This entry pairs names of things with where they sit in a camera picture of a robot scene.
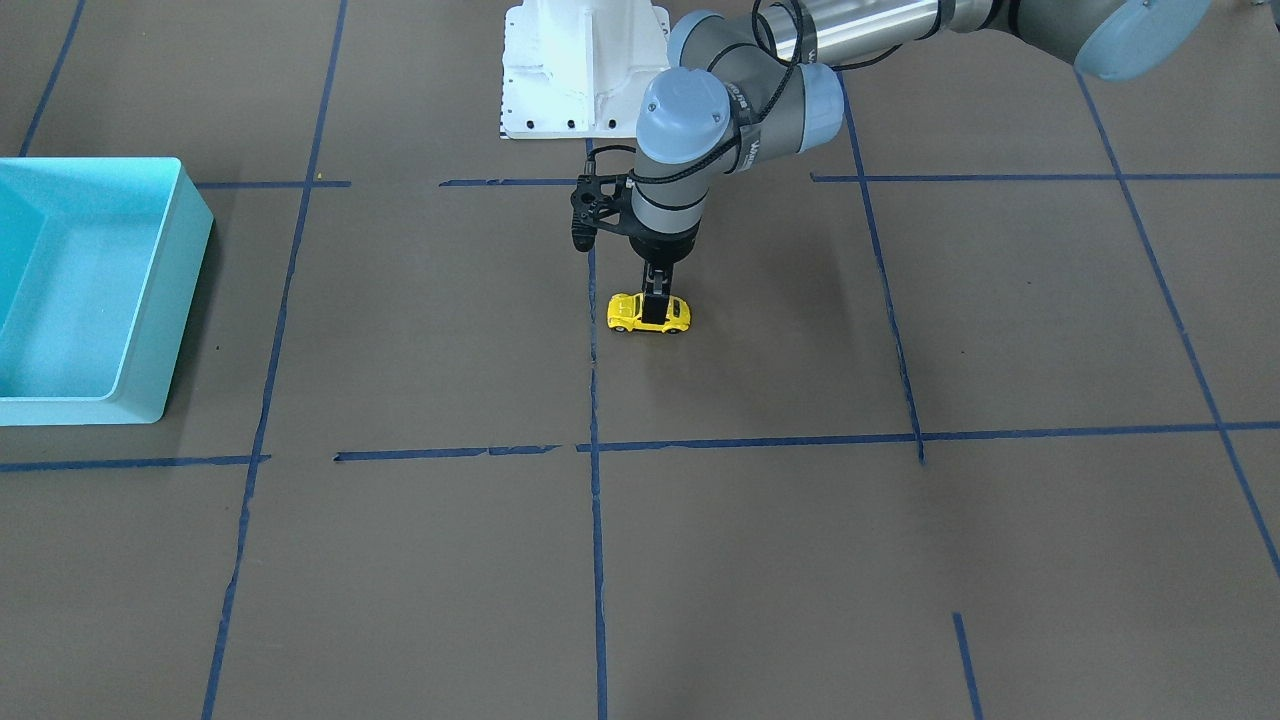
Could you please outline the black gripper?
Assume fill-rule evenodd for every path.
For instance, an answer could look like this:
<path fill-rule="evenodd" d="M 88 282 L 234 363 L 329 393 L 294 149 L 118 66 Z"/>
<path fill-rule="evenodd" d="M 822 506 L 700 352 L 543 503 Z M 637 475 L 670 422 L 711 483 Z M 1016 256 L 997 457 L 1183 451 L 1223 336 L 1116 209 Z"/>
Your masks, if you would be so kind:
<path fill-rule="evenodd" d="M 644 261 L 643 323 L 664 325 L 669 314 L 669 287 L 675 264 L 687 258 L 695 246 L 698 228 L 668 234 L 644 231 L 634 237 L 634 251 Z"/>

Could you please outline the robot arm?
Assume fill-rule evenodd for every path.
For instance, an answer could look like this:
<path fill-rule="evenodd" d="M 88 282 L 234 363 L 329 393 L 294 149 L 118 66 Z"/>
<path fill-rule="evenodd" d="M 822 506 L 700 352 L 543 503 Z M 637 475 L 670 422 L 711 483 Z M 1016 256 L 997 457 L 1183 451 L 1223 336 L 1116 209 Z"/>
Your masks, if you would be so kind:
<path fill-rule="evenodd" d="M 645 261 L 639 324 L 676 333 L 689 311 L 669 293 L 718 176 L 829 142 L 844 123 L 838 72 L 951 31 L 997 29 L 1105 81 L 1165 61 L 1206 1 L 773 1 L 727 18 L 694 12 L 672 28 L 669 67 L 648 86 L 622 196 Z"/>

